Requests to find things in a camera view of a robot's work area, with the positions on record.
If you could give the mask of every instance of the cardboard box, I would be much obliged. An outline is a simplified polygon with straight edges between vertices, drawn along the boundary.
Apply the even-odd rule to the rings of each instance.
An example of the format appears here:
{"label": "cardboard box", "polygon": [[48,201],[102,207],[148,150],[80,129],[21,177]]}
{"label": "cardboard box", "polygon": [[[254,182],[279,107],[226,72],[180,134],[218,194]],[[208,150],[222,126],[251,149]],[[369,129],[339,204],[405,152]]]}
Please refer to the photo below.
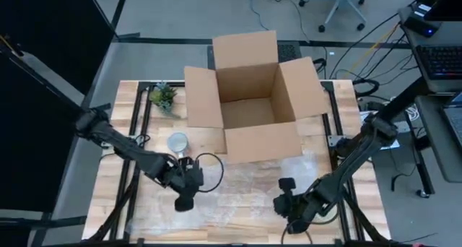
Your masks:
{"label": "cardboard box", "polygon": [[185,68],[188,125],[224,129],[229,163],[301,155],[295,120],[328,108],[311,58],[279,64],[275,31],[213,46],[216,70]]}

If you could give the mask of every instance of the succulent plant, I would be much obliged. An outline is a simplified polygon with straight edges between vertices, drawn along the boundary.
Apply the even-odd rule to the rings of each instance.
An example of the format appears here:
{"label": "succulent plant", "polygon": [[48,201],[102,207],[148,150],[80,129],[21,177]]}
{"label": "succulent plant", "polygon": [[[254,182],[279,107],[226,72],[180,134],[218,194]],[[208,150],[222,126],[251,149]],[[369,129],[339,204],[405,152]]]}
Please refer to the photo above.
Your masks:
{"label": "succulent plant", "polygon": [[168,115],[172,115],[173,98],[176,95],[176,89],[171,88],[166,82],[157,83],[154,91],[150,92],[149,100],[154,103],[160,110]]}

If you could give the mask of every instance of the office chair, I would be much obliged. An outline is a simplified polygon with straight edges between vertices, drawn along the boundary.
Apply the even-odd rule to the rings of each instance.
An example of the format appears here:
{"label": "office chair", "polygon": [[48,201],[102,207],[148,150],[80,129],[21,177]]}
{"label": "office chair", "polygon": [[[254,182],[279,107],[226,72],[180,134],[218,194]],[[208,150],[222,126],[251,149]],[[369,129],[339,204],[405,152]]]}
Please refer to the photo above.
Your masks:
{"label": "office chair", "polygon": [[[305,5],[306,2],[308,2],[309,0],[301,0],[298,5],[300,7],[303,7]],[[358,4],[359,5],[363,5],[364,4],[364,1],[365,0],[359,0],[358,1]],[[362,30],[365,26],[365,23],[366,23],[366,18],[364,17],[364,15],[358,10],[358,8],[355,6],[355,4],[353,3],[352,0],[335,0],[335,4],[334,4],[334,7],[332,7],[331,9],[331,12],[329,12],[329,14],[327,15],[327,18],[326,18],[326,21],[324,22],[324,25],[328,24],[329,21],[331,20],[332,16],[334,15],[334,12],[339,8],[339,6],[341,4],[348,4],[351,8],[353,8],[354,12],[356,12],[356,15],[358,17],[361,18],[362,20],[362,23],[360,23],[358,26],[357,26],[357,30]],[[324,25],[320,25],[318,27],[318,30],[320,33],[323,33],[324,31],[326,31],[326,27]]]}

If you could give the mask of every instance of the floor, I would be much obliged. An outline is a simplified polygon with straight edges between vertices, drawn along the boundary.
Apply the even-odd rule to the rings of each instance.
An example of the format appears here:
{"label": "floor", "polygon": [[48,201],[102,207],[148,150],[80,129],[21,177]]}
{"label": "floor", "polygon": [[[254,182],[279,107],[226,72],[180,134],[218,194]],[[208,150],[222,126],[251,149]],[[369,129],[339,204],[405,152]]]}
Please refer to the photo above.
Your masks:
{"label": "floor", "polygon": [[[317,29],[328,14],[332,2],[310,1],[303,8],[299,8],[301,25],[307,36],[305,37],[300,29],[297,6],[288,0],[279,3],[268,0],[127,0],[116,30],[119,35],[140,32],[142,37],[148,38],[213,38],[230,33],[263,30],[258,23],[258,17],[250,10],[250,2],[252,2],[253,8],[261,15],[263,25],[268,29],[277,30],[280,40],[354,42],[411,1],[413,0],[366,0],[361,11],[365,14],[368,23],[362,32],[356,31],[360,21],[353,12],[340,7],[332,21],[326,25],[325,33],[319,33]],[[112,19],[118,0],[97,0],[97,2],[106,17]],[[377,41],[397,22],[398,19],[395,18],[384,24],[364,41]],[[397,30],[391,40],[398,39],[401,35],[401,30]],[[327,51],[327,76],[330,76],[335,63],[346,48],[327,48]],[[353,48],[337,69],[351,69],[366,51],[367,48]],[[324,57],[322,48],[302,47],[301,52],[302,56],[311,56],[314,59]],[[380,50],[372,62],[376,62],[379,55],[387,52],[387,49]],[[389,70],[410,53],[409,50],[394,50],[372,73],[372,76]],[[358,72],[365,62],[363,61],[355,72]],[[91,105],[113,102],[118,82],[122,79],[183,79],[184,66],[206,67],[206,63],[206,45],[113,43],[101,68]],[[408,66],[414,65],[414,61],[408,64]],[[377,80],[387,82],[400,72],[401,70],[395,69],[378,77]],[[345,71],[339,72],[337,78],[354,78],[351,74],[345,73]],[[408,71],[392,83],[380,87],[376,95],[385,98],[395,96],[418,76],[418,70]],[[421,124],[417,120],[415,126],[419,125]],[[413,168],[409,140],[408,134],[400,135],[399,141],[402,147],[393,150],[399,170],[406,173]],[[56,207],[55,218],[86,214],[99,155],[100,150],[97,147],[88,142],[78,142]],[[408,178],[400,178],[396,191],[391,192],[391,177],[397,172],[391,161],[390,152],[380,152],[374,156],[375,172],[392,238],[396,241],[407,241],[437,233],[419,242],[434,246],[459,246],[458,243],[462,241],[462,235],[459,233],[459,228],[462,228],[462,214],[456,210],[462,204],[460,195],[462,185],[443,180],[431,150],[426,150],[424,157],[437,192],[429,199],[421,199],[414,194],[421,188],[417,172]],[[49,230],[44,244],[76,242],[81,237],[82,229],[82,226],[76,226]]]}

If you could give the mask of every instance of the computer monitor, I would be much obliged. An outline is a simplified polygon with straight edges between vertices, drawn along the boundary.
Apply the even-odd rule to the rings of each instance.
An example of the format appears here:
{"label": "computer monitor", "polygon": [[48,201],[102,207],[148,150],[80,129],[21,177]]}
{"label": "computer monitor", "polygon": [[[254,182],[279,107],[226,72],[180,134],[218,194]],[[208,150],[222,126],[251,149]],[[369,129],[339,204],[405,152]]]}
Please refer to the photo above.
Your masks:
{"label": "computer monitor", "polygon": [[431,21],[462,21],[462,0],[424,0],[431,9],[424,16]]}

